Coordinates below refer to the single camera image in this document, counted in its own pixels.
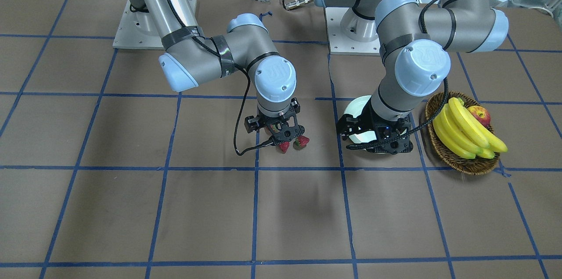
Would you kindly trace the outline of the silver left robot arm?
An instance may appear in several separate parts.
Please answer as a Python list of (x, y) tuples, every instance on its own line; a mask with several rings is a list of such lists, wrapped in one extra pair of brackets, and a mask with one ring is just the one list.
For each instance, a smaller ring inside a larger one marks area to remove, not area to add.
[(408, 113), (447, 84), (449, 51), (493, 51), (508, 34), (508, 18), (489, 0), (314, 0), (319, 7), (349, 7), (352, 14), (375, 26), (385, 77), (360, 115), (345, 114), (337, 134), (373, 131), (375, 139), (347, 145), (349, 150), (406, 152), (401, 146), (419, 127), (411, 128)]

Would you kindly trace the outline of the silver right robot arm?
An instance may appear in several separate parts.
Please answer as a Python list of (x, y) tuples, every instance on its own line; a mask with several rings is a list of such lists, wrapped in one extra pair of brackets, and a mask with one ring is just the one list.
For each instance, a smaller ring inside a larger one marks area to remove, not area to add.
[(304, 134), (295, 122), (300, 111), (293, 97), (297, 85), (294, 66), (279, 55), (257, 15), (245, 13), (228, 24), (227, 32), (204, 37), (188, 0), (129, 0), (131, 11), (148, 15), (164, 53), (159, 58), (173, 91), (181, 92), (209, 81), (243, 73), (257, 91), (257, 116), (245, 118), (247, 132), (265, 127), (263, 143), (281, 145)]

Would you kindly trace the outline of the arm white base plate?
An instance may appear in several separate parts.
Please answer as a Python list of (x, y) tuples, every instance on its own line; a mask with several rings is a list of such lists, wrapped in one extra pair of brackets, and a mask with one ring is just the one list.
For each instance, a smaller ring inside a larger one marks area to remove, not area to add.
[(128, 0), (112, 46), (115, 49), (165, 50), (182, 37), (199, 33), (197, 1)]
[(374, 20), (361, 18), (351, 7), (326, 7), (324, 11), (331, 54), (381, 55)]

